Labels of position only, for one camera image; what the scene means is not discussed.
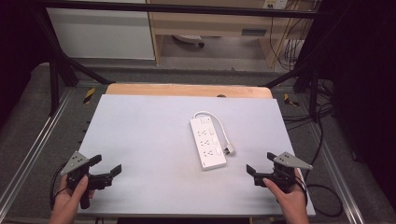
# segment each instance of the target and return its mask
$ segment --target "table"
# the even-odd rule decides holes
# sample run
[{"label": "table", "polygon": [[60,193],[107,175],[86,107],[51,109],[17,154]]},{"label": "table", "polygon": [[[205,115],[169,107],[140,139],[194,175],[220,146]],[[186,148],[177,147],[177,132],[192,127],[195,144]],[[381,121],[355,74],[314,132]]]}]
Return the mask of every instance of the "table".
[{"label": "table", "polygon": [[[190,96],[180,96],[188,92]],[[262,98],[247,92],[260,92]],[[234,98],[208,97],[218,94]],[[248,163],[271,173],[267,151],[293,153],[277,102],[271,98],[271,92],[257,87],[110,85],[79,151],[88,158],[102,154],[92,174],[107,173],[120,163],[122,173],[113,186],[95,193],[89,209],[78,212],[95,217],[281,215],[271,192],[254,186],[246,172]],[[190,127],[198,110],[217,115],[235,147],[225,167],[200,167]],[[224,143],[222,134],[219,140]],[[311,202],[307,210],[315,214]]]},{"label": "table", "polygon": [[[210,7],[266,8],[264,0],[148,0],[149,4],[190,5]],[[302,0],[287,3],[287,10],[309,11],[312,1]],[[161,63],[163,38],[165,35],[202,36],[256,36],[269,68],[281,57],[286,39],[304,40],[310,22],[304,28],[290,18],[263,18],[249,16],[224,16],[150,12],[149,22],[157,64]]]}]

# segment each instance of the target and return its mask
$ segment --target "hand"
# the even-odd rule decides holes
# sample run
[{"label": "hand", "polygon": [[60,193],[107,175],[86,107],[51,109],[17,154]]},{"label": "hand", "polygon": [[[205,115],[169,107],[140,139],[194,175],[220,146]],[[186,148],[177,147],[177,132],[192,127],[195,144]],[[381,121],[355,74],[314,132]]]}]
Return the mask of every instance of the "hand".
[{"label": "hand", "polygon": [[[67,175],[64,175],[61,180],[60,190],[67,187],[66,184]],[[49,224],[71,224],[77,214],[79,200],[82,194],[88,186],[88,177],[84,176],[79,181],[76,189],[72,191],[71,189],[65,189],[61,191],[55,199],[55,205],[53,206],[52,215],[49,219]],[[90,191],[90,198],[93,195],[93,191]]]},{"label": "hand", "polygon": [[[294,172],[297,177],[300,177],[297,169],[294,169]],[[290,193],[284,193],[273,181],[266,178],[263,181],[265,186],[275,195],[288,224],[309,223],[306,213],[305,196],[300,187],[293,185],[290,187]]]}]

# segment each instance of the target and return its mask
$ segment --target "cabinet door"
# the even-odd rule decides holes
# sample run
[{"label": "cabinet door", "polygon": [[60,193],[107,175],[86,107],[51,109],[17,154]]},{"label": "cabinet door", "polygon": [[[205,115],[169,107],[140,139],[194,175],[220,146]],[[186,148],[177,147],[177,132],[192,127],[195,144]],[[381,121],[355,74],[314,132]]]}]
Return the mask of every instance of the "cabinet door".
[{"label": "cabinet door", "polygon": [[62,8],[49,8],[48,12],[62,49],[70,57],[154,59],[147,12]]}]

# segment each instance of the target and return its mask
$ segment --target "white power strip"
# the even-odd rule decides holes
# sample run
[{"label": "white power strip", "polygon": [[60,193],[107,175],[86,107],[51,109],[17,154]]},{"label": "white power strip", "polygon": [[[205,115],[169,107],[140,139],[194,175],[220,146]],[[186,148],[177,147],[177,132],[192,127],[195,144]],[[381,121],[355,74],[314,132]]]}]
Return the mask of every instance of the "white power strip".
[{"label": "white power strip", "polygon": [[209,116],[191,119],[192,133],[198,148],[203,170],[210,170],[226,164],[224,153]]}]

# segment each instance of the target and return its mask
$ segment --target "black wall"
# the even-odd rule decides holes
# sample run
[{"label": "black wall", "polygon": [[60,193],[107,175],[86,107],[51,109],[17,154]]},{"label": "black wall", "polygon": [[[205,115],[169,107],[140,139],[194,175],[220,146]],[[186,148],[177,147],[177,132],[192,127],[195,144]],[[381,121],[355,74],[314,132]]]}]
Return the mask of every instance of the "black wall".
[{"label": "black wall", "polygon": [[[314,21],[302,57],[323,49],[319,76],[334,83],[336,117],[396,210],[396,1],[348,2],[323,1],[342,19]],[[323,47],[320,37],[332,25],[337,28]]]},{"label": "black wall", "polygon": [[0,3],[0,126],[19,101],[31,71],[48,62],[48,47],[28,1]]}]

